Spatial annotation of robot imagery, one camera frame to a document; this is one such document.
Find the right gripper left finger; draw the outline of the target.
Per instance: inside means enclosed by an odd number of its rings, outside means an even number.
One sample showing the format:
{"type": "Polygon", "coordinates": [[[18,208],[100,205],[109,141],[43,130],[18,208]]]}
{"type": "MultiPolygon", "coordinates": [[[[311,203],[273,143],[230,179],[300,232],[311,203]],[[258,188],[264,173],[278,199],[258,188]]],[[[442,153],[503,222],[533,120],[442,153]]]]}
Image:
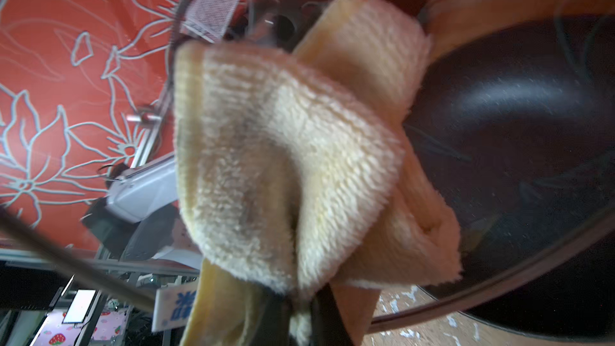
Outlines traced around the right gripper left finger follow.
{"type": "Polygon", "coordinates": [[[259,307],[258,320],[249,346],[288,346],[292,302],[284,295],[265,288],[259,307]]]}

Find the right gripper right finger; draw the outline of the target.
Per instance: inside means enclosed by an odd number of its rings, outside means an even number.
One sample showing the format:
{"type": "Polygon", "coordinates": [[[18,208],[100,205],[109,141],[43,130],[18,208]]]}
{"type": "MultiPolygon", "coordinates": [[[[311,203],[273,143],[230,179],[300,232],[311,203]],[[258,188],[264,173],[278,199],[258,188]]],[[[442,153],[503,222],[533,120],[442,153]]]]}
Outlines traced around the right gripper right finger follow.
{"type": "Polygon", "coordinates": [[[311,346],[354,346],[329,284],[315,294],[310,310],[311,346]]]}

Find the yellow cleaning cloth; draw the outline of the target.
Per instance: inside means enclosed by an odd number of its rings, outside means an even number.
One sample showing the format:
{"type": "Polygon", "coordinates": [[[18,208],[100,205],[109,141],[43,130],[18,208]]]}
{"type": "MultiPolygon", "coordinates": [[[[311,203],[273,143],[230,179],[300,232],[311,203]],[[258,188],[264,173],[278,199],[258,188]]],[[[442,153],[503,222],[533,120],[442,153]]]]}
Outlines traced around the yellow cleaning cloth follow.
{"type": "Polygon", "coordinates": [[[460,278],[460,226],[402,127],[430,47],[385,0],[333,0],[292,53],[177,47],[178,200],[203,254],[182,344],[248,344],[272,291],[306,345],[328,283],[358,341],[380,290],[460,278]]]}

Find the glass pot lid black knob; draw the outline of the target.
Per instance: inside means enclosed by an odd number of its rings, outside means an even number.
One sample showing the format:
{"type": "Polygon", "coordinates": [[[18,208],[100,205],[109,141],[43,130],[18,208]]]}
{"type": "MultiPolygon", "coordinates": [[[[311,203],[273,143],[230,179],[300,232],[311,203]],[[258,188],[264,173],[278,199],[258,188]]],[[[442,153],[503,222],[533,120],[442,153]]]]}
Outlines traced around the glass pot lid black knob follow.
{"type": "MultiPolygon", "coordinates": [[[[173,20],[170,46],[177,48],[181,40],[179,29],[187,9],[194,0],[181,0],[173,20]]],[[[551,246],[541,249],[535,256],[525,259],[514,267],[494,275],[488,280],[461,290],[441,300],[397,314],[376,317],[367,333],[379,333],[418,325],[446,316],[452,312],[463,312],[486,304],[526,284],[548,275],[571,259],[578,257],[614,231],[614,201],[604,205],[551,246]]]]}

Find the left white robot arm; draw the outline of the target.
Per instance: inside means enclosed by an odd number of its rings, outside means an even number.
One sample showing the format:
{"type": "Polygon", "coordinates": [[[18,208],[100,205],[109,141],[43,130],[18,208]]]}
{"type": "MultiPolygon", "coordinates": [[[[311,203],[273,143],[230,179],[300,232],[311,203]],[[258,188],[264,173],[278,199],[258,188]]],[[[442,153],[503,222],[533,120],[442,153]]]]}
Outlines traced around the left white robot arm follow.
{"type": "Polygon", "coordinates": [[[177,201],[176,161],[168,154],[139,168],[112,168],[107,195],[95,200],[80,222],[121,261],[165,260],[199,270],[203,256],[177,201]]]}

